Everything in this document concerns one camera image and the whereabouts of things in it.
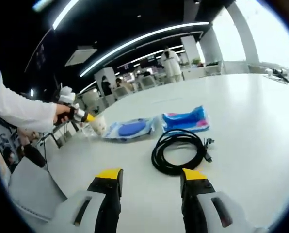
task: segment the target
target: office desk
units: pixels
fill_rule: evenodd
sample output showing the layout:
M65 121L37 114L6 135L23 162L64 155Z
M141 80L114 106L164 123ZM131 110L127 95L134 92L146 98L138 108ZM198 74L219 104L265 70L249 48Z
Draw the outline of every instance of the office desk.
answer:
M106 121L186 112L203 105L210 130L213 162L198 169L217 191L226 192L247 219L269 226L289 202L289 89L258 74L212 76L159 86L127 96L104 111ZM85 190L102 169L124 169L122 212L117 232L183 233L180 178L159 173L151 164L158 135L135 143L87 139L78 133L59 149L48 167L67 197ZM183 163L192 149L169 151Z

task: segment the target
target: ceiling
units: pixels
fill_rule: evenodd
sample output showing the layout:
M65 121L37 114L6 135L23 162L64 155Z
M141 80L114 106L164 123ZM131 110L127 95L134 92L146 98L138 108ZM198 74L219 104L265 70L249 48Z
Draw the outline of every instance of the ceiling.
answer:
M51 31L45 38L51 44L51 65L45 72L26 74L24 70L35 48L68 1L55 0L40 13L32 10L35 1L16 1L16 4L12 3L14 6L11 4L8 10L4 11L12 20L5 22L1 28L0 69L5 85L16 92L28 92L30 88L35 88L41 93L45 89L55 88L55 74L57 82L62 82L78 92L90 84L94 80L94 73L107 63L107 66L113 66L115 69L135 58L161 50L164 45L180 45L180 36L171 37L118 57L141 44L179 33L206 32L209 26L172 30L142 40L109 57L80 78L80 73L93 61L117 46L148 32L182 24L185 15L195 11L184 7L187 1L192 0L79 0L55 32ZM222 6L231 2L232 0L202 0L194 20L211 22ZM200 33L193 35L198 40ZM98 50L84 64L64 67L77 46L93 46Z

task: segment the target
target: hand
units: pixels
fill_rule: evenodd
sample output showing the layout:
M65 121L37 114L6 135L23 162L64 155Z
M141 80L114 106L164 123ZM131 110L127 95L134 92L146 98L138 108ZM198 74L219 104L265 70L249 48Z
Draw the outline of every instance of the hand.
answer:
M56 113L55 113L55 116L54 116L54 119L53 119L54 124L57 122L59 114L69 113L69 112L70 112L70 107L68 107L66 105L62 105L62 104L57 104L56 105ZM64 116L64 118L62 119L61 123L66 122L68 120L69 120L68 117Z

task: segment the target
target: coiled black cable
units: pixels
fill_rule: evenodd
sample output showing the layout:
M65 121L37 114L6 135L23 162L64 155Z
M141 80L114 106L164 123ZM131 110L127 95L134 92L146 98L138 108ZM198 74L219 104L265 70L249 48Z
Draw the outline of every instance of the coiled black cable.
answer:
M173 135L167 136L170 132L174 131L178 132ZM165 148L177 142L193 144L197 149L197 153L194 158L182 165L173 165L167 162L164 157ZM191 170L195 169L201 163L203 158L205 158L209 163L212 162L211 157L207 154L207 147L210 143L213 142L214 141L211 138L208 138L206 143L204 143L203 145L202 140L196 134L188 130L169 130L162 134L156 146L154 147L151 156L152 164L157 170L164 174L173 176L180 175L183 168Z

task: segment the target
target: plastic cup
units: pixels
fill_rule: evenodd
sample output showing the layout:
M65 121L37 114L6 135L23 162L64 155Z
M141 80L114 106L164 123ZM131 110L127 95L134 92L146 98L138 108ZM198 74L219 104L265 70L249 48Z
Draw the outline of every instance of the plastic cup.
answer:
M89 124L92 126L94 132L98 136L103 135L107 129L106 120L105 120L105 117L103 115L96 116L95 120L93 122L90 122Z

